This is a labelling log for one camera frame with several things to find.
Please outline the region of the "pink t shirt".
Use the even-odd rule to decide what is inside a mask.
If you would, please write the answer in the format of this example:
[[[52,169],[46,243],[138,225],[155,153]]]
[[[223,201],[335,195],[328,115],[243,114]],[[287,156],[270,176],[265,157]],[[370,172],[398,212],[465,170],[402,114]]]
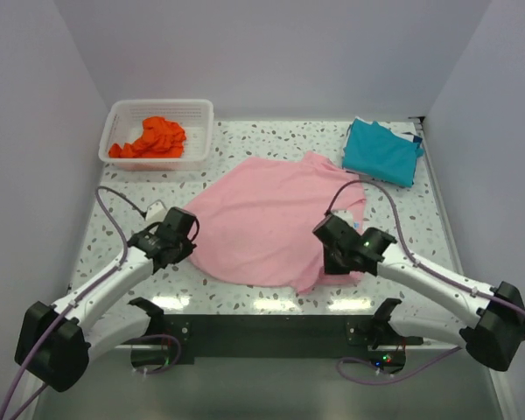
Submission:
[[[361,227],[366,196],[356,176],[314,152],[298,162],[250,157],[185,206],[200,224],[189,260],[230,284],[298,293],[318,284],[356,285],[360,273],[324,272],[312,230],[328,207],[350,211]]]

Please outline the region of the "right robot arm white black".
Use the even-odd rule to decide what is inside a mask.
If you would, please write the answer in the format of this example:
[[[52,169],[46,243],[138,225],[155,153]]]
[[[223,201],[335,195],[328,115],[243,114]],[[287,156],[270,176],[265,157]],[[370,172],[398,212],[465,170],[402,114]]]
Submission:
[[[361,272],[401,284],[444,307],[456,320],[450,324],[406,315],[401,301],[391,298],[374,315],[372,332],[378,341],[433,339],[465,349],[487,368],[508,371],[525,340],[525,305],[514,285],[492,286],[422,262],[393,235],[375,227],[359,234],[332,213],[313,233],[324,249],[326,273]]]

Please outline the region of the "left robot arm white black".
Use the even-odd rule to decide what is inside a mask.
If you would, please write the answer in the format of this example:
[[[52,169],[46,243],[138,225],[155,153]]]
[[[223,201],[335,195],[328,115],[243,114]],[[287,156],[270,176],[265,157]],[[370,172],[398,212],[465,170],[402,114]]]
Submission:
[[[64,392],[112,348],[165,339],[164,311],[148,299],[131,299],[131,313],[118,321],[105,315],[135,286],[190,256],[199,231],[194,214],[172,207],[161,221],[133,234],[122,252],[80,288],[52,304],[33,304],[24,315],[15,362]]]

